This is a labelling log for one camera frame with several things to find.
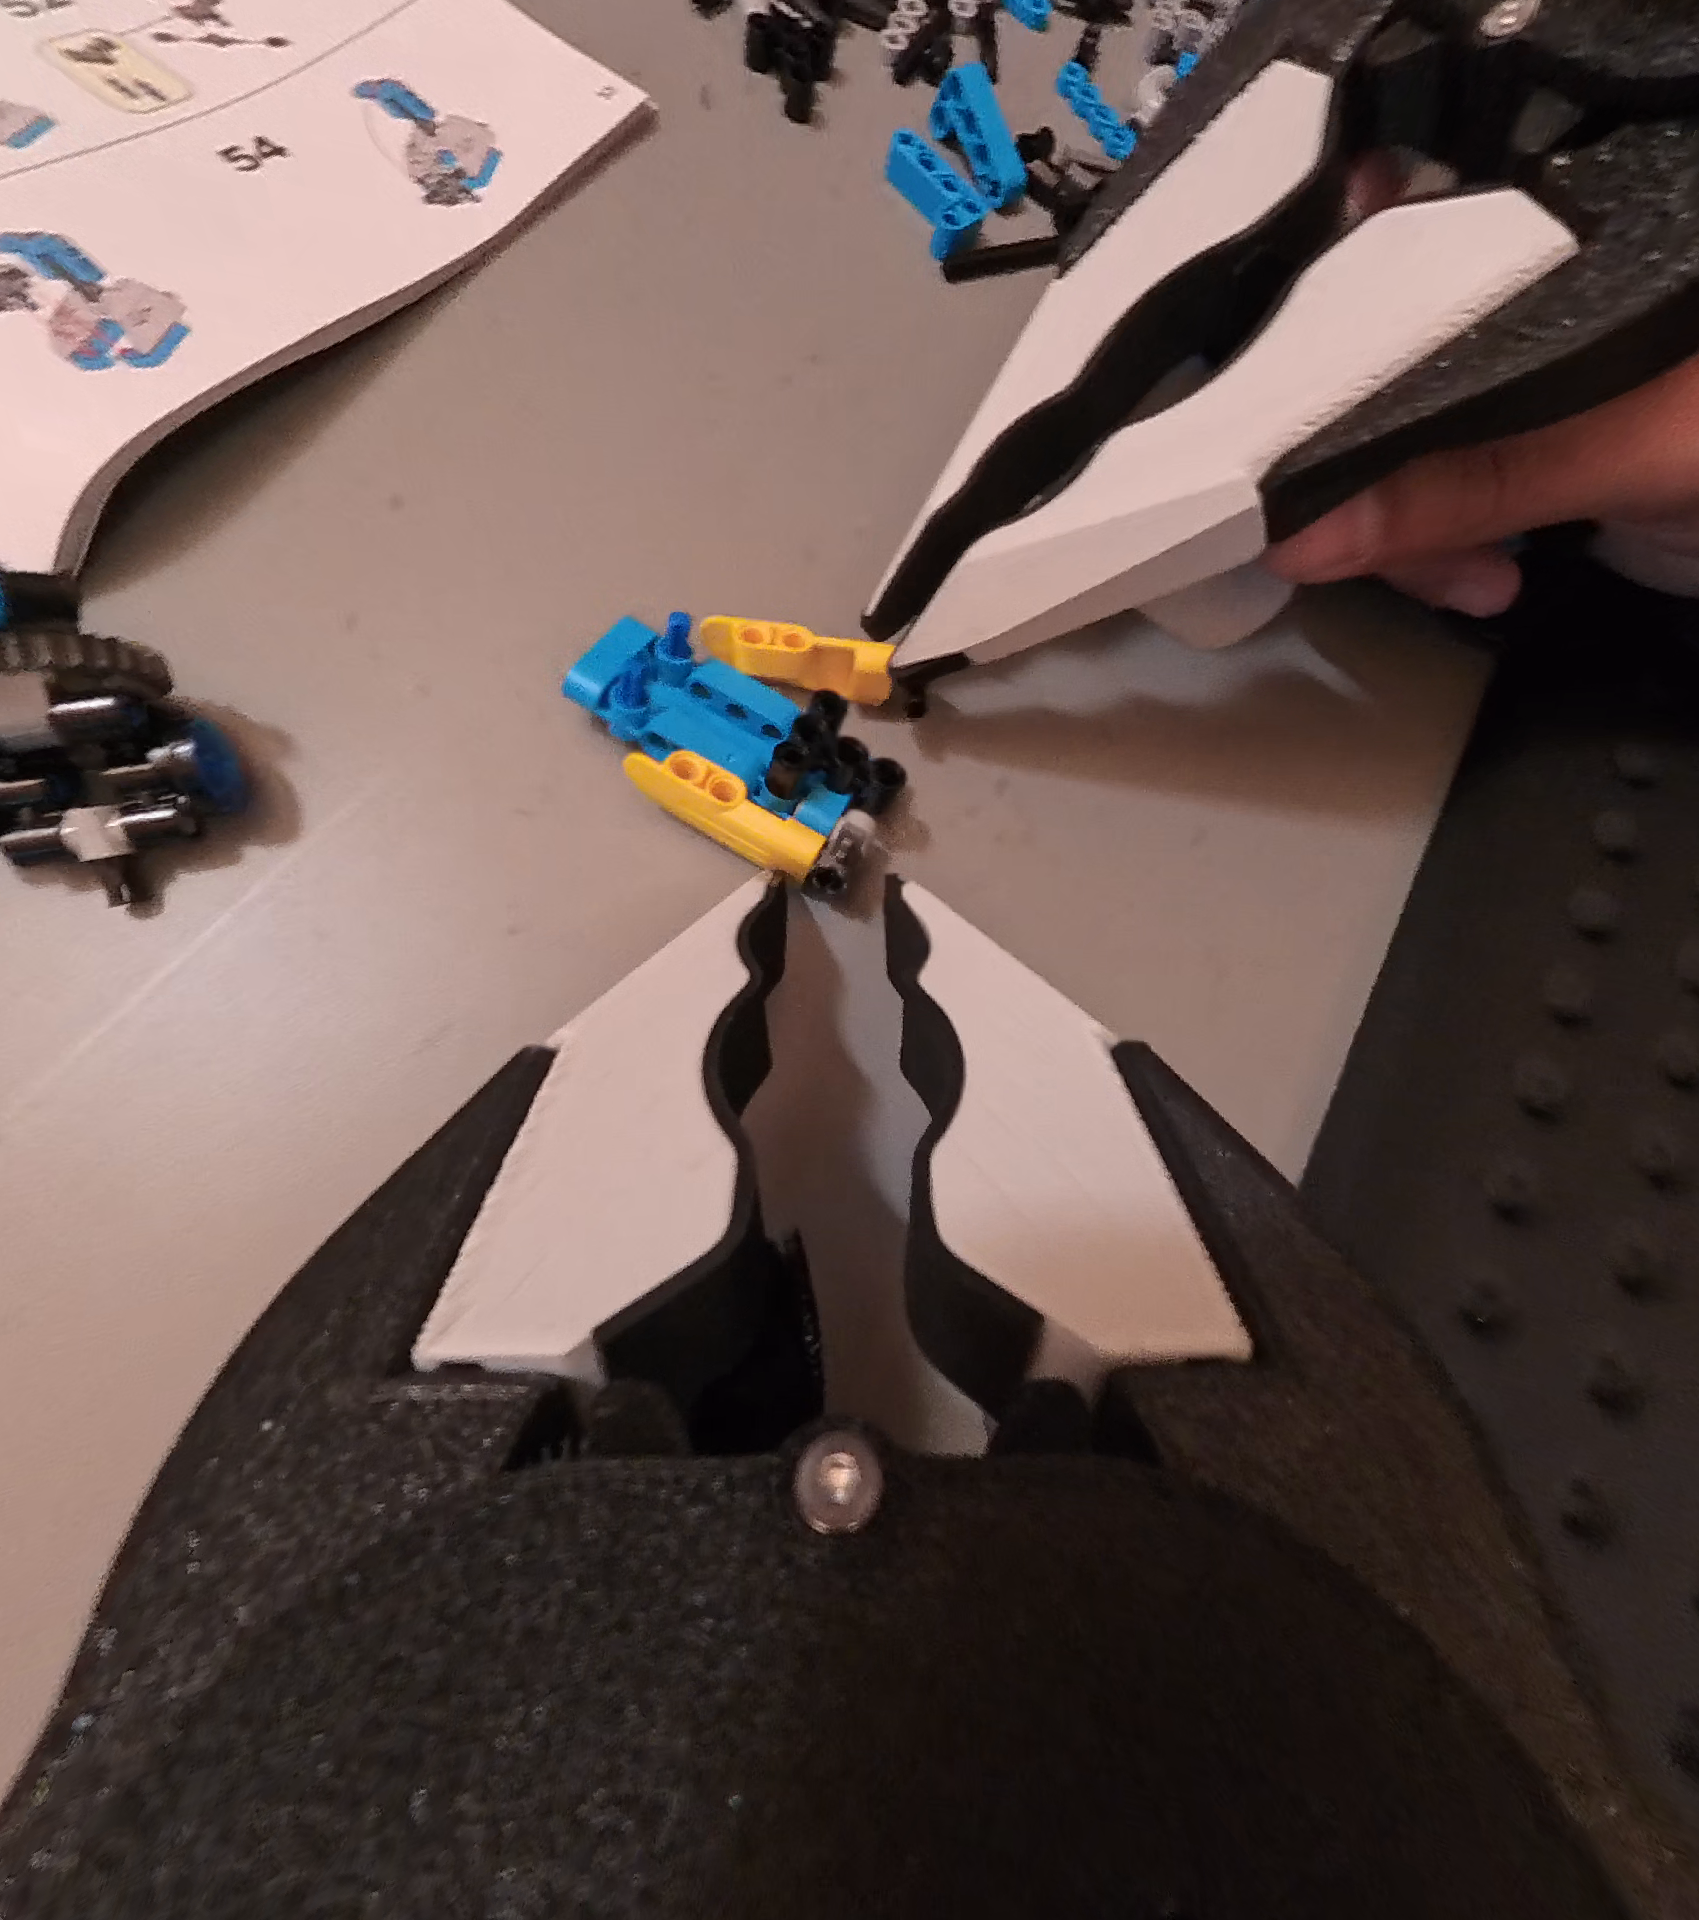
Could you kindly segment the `open instruction booklet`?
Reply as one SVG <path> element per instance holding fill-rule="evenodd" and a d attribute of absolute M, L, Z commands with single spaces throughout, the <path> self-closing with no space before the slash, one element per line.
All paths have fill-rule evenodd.
<path fill-rule="evenodd" d="M 0 4 L 0 566 L 397 314 L 649 116 L 515 4 Z"/>

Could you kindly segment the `person's right hand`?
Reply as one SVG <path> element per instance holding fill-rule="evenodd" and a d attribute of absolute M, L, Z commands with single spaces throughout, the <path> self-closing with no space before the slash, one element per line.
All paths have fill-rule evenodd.
<path fill-rule="evenodd" d="M 1699 598 L 1699 353 L 1575 419 L 1419 458 L 1263 562 L 1289 585 L 1377 578 L 1491 616 L 1523 585 L 1515 541 L 1571 523 L 1593 525 L 1597 556 L 1631 583 Z"/>

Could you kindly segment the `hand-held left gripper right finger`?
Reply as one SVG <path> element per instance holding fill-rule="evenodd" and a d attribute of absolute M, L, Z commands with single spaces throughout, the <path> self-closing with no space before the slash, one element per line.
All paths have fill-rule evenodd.
<path fill-rule="evenodd" d="M 927 1364 L 997 1431 L 1029 1393 L 1087 1410 L 1115 1374 L 1241 1366 L 1253 1338 L 1117 1040 L 915 880 L 887 879 L 909 1165 L 905 1309 Z"/>

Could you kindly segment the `blue tracked toy assembly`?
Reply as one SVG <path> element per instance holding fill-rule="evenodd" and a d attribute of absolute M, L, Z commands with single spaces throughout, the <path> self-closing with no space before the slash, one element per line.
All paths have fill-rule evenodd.
<path fill-rule="evenodd" d="M 227 733 L 175 698 L 163 656 L 83 623 L 73 576 L 0 566 L 0 854 L 85 869 L 113 908 L 147 901 L 147 853 L 251 802 Z"/>

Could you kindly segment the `grey desk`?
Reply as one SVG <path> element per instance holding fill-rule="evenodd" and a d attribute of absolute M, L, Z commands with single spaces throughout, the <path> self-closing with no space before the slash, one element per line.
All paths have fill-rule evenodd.
<path fill-rule="evenodd" d="M 857 626 L 1043 282 L 949 287 L 863 36 L 811 129 L 687 4 L 529 4 L 655 116 L 115 494 L 93 623 L 257 781 L 157 912 L 0 860 L 0 1800 L 261 1309 L 521 1047 L 747 876 L 557 692 L 619 614 Z M 917 727 L 897 869 L 1299 1178 L 1485 683 L 1367 588 L 1115 623 Z"/>

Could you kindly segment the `yellow building piece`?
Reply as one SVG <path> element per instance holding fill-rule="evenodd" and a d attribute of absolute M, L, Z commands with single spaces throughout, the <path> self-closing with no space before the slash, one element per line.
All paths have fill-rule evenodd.
<path fill-rule="evenodd" d="M 823 832 L 757 805 L 735 772 L 687 748 L 661 759 L 631 750 L 621 772 L 671 819 L 759 870 L 803 883 L 825 853 Z"/>
<path fill-rule="evenodd" d="M 699 642 L 711 660 L 765 684 L 807 695 L 827 691 L 859 709 L 883 707 L 893 692 L 895 646 L 889 642 L 747 616 L 705 616 Z"/>

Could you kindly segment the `pile of small building pieces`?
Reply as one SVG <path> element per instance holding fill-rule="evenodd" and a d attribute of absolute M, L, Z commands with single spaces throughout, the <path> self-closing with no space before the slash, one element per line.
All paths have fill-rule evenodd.
<path fill-rule="evenodd" d="M 743 66 L 775 85 L 795 126 L 817 123 L 847 32 L 871 41 L 891 85 L 923 89 L 923 123 L 891 134 L 883 179 L 923 220 L 941 277 L 963 282 L 1055 264 L 1061 241 L 1245 4 L 697 2 L 693 12 L 739 14 Z M 1005 22 L 1029 36 L 1075 26 L 1051 83 L 1059 129 L 1011 124 Z"/>

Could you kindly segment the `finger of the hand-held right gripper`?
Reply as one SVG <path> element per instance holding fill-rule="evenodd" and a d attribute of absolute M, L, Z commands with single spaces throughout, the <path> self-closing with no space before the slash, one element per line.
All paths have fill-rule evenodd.
<path fill-rule="evenodd" d="M 1337 85 L 1299 61 L 1269 61 L 1197 136 L 1135 188 L 1059 266 L 861 624 L 913 638 L 981 541 L 1053 492 L 1199 346 L 1229 300 L 1237 252 L 1305 190 L 1331 149 Z"/>
<path fill-rule="evenodd" d="M 979 541 L 891 667 L 1003 660 L 1185 594 L 1207 600 L 1195 646 L 1251 634 L 1283 594 L 1203 583 L 1267 548 L 1277 461 L 1573 252 L 1573 230 L 1517 188 L 1369 217 L 1193 396 L 1111 435 L 1047 504 Z"/>

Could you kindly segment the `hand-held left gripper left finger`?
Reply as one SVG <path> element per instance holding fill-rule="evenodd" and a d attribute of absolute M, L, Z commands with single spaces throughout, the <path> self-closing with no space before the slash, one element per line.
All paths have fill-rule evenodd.
<path fill-rule="evenodd" d="M 525 1119 L 411 1348 L 451 1369 L 689 1409 L 733 1374 L 773 1296 L 741 1129 L 769 1071 L 787 888 L 747 880 L 533 1055 Z"/>

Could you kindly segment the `black perforated panel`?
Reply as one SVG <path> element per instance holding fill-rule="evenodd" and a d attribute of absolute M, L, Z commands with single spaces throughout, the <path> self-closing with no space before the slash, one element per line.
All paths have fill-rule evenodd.
<path fill-rule="evenodd" d="M 1699 1865 L 1699 600 L 1535 554 L 1303 1192 Z"/>

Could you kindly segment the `blue-yellow brick assembly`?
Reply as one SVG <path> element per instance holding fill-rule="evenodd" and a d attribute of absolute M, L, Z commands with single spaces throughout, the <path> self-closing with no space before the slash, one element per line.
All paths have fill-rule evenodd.
<path fill-rule="evenodd" d="M 717 760 L 749 799 L 829 836 L 849 809 L 881 819 L 909 775 L 853 735 L 835 692 L 753 681 L 705 655 L 699 623 L 671 612 L 661 629 L 623 616 L 567 668 L 563 698 L 621 756 L 689 750 Z"/>

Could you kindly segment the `grey and black connector pin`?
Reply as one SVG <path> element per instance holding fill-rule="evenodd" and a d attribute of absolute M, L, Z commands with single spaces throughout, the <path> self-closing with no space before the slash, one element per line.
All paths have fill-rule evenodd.
<path fill-rule="evenodd" d="M 823 905 L 847 901 L 863 879 L 881 872 L 885 857 L 877 819 L 861 809 L 849 809 L 835 823 L 803 876 L 803 894 Z"/>

